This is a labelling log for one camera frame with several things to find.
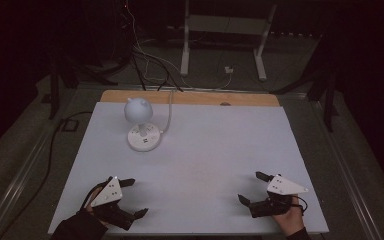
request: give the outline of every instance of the white circular base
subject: white circular base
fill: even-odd
[[[152,123],[145,123],[146,136],[142,137],[139,125],[135,125],[127,134],[127,141],[131,148],[138,152],[151,151],[157,147],[161,140],[161,133],[157,126]]]

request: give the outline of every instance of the white tabletop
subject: white tabletop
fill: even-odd
[[[267,197],[256,171],[282,174],[307,187],[304,222],[309,232],[327,232],[289,121],[282,107],[173,104],[170,128],[159,146],[136,152],[127,143],[132,127],[124,103],[97,103],[71,169],[49,233],[78,211],[85,196],[109,176],[134,178],[119,206],[149,208],[129,231],[109,234],[236,235],[279,232],[271,217],[252,218],[238,194],[252,202]],[[168,105],[153,104],[151,122],[164,128]]]

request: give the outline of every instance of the person's arm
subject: person's arm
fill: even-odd
[[[93,216],[92,200],[98,195],[102,188],[96,189],[86,208],[76,215],[63,220],[52,234],[51,240],[100,240],[108,230],[108,223],[100,221]]]
[[[292,204],[298,205],[297,196],[292,198]],[[273,215],[273,219],[282,229],[288,240],[309,240],[307,230],[302,219],[302,210],[299,207],[291,207],[288,212],[281,215]]]

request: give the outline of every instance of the human hand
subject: human hand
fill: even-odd
[[[90,213],[92,216],[95,216],[95,214],[93,213],[92,201],[93,201],[93,199],[96,198],[96,196],[99,194],[99,192],[100,192],[101,190],[102,190],[102,187],[97,188],[95,191],[92,192],[92,195],[90,196],[89,203],[88,203],[87,206],[86,206],[86,211],[87,211],[88,213]],[[104,222],[104,221],[101,221],[101,220],[99,220],[99,222],[101,222],[102,225],[104,225],[104,226],[106,226],[106,225],[109,224],[108,222]]]
[[[299,204],[297,195],[292,197],[292,204]],[[304,228],[302,210],[299,207],[291,207],[285,214],[273,215],[272,217],[279,224],[285,236],[290,236]]]

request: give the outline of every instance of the round lamp head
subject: round lamp head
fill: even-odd
[[[131,123],[147,123],[153,115],[151,103],[144,98],[128,98],[124,115]]]

